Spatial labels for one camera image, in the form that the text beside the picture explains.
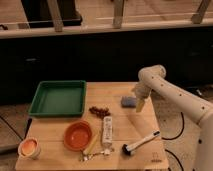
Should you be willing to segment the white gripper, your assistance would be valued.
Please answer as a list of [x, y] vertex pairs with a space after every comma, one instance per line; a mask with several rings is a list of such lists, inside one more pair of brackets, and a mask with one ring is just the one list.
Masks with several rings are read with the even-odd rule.
[[151, 88], [142, 82], [138, 82], [133, 88], [133, 92], [135, 93], [135, 96], [138, 98], [136, 100], [136, 112], [141, 112], [145, 105], [144, 99], [149, 97], [151, 93]]

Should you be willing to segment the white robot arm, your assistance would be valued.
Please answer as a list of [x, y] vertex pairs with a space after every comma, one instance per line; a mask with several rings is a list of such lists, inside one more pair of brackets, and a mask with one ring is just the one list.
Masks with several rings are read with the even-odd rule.
[[138, 72], [139, 82], [133, 88], [140, 112], [152, 90], [176, 104], [201, 131], [193, 171], [213, 171], [213, 103], [206, 101], [165, 80], [162, 65], [144, 67]]

